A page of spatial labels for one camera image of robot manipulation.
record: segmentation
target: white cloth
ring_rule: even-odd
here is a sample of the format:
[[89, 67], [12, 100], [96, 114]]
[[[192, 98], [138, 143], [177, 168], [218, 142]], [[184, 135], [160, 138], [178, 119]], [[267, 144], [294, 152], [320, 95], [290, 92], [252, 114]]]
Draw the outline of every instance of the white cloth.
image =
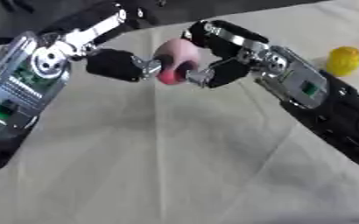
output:
[[[359, 47], [359, 0], [221, 18], [309, 60]], [[188, 26], [107, 46], [148, 59]], [[207, 90], [83, 69], [0, 171], [0, 224], [359, 223], [359, 166], [250, 77]], [[359, 89], [359, 70], [345, 80]]]

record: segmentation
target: dark background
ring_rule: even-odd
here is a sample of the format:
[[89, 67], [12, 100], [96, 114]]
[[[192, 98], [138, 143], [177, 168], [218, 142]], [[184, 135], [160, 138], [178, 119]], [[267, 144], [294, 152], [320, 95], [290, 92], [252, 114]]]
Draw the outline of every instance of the dark background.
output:
[[[101, 0], [24, 0], [35, 9], [29, 13], [18, 7], [8, 12], [0, 4], [0, 37], [12, 37], [26, 30], [42, 30], [55, 20], [101, 2]], [[166, 0], [158, 7], [155, 0], [138, 0], [154, 11], [162, 25], [194, 21], [218, 15], [260, 11], [295, 4], [309, 4], [322, 0]]]

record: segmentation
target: screw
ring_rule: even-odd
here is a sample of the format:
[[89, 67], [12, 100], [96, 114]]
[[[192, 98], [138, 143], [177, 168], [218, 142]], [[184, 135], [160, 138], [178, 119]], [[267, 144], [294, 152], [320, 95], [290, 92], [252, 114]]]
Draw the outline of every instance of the screw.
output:
[[210, 23], [204, 25], [204, 30], [206, 30], [206, 32], [211, 32], [213, 29], [214, 27]]
[[341, 88], [340, 90], [339, 90], [339, 94], [341, 95], [341, 96], [344, 96], [344, 95], [346, 95], [347, 94], [347, 89], [346, 88]]

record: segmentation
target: table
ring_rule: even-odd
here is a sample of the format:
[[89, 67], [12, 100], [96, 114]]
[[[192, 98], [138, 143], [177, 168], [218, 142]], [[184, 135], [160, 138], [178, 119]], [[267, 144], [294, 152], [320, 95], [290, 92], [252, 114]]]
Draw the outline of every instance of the table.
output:
[[[311, 61], [359, 48], [359, 0], [220, 17]], [[189, 24], [109, 42], [151, 57]], [[204, 64], [214, 58], [205, 52]], [[359, 89], [359, 70], [345, 80]], [[216, 90], [130, 84], [74, 65], [0, 171], [0, 223], [359, 223], [359, 166], [245, 78]]]

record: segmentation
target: yellow fruit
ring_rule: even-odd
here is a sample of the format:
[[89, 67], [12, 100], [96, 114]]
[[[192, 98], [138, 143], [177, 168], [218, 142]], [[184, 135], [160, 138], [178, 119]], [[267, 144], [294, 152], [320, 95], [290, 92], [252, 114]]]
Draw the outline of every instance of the yellow fruit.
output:
[[359, 50], [351, 46], [342, 46], [329, 54], [327, 72], [335, 76], [345, 76], [359, 67]]

